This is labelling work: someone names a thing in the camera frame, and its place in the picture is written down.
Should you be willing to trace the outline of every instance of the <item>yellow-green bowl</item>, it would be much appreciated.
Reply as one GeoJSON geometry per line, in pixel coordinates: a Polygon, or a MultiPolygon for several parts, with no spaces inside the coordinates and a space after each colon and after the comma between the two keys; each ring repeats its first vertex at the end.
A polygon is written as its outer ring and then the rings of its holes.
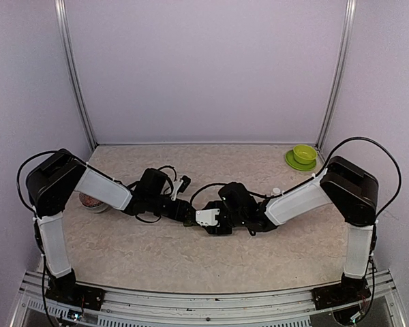
{"type": "Polygon", "coordinates": [[[315,149],[306,144],[299,144],[294,146],[294,159],[301,165],[309,165],[317,157],[315,149]]]}

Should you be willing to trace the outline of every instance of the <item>metal corner profile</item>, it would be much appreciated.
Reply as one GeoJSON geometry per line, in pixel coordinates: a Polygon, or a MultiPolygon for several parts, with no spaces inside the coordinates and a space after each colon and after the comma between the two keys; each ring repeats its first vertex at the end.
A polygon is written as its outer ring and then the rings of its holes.
{"type": "Polygon", "coordinates": [[[80,120],[82,121],[83,129],[87,137],[87,142],[91,151],[94,151],[97,147],[97,141],[95,139],[94,130],[89,120],[89,115],[85,106],[85,102],[82,96],[82,89],[80,87],[79,79],[77,76],[76,64],[74,62],[74,55],[70,37],[70,30],[68,29],[67,13],[65,11],[65,0],[55,0],[56,16],[59,25],[59,32],[61,34],[63,49],[65,51],[65,59],[70,74],[70,80],[74,91],[74,97],[76,98],[78,113],[80,120]]]}
{"type": "Polygon", "coordinates": [[[327,102],[326,114],[322,121],[320,134],[316,142],[317,148],[322,151],[327,133],[330,129],[333,113],[335,112],[336,102],[339,95],[339,88],[341,87],[342,77],[344,75],[344,68],[350,45],[350,38],[353,28],[354,12],[356,10],[356,0],[347,0],[346,15],[344,18],[344,28],[342,29],[341,44],[339,46],[339,54],[337,65],[335,68],[335,75],[333,77],[332,89],[327,102]]]}

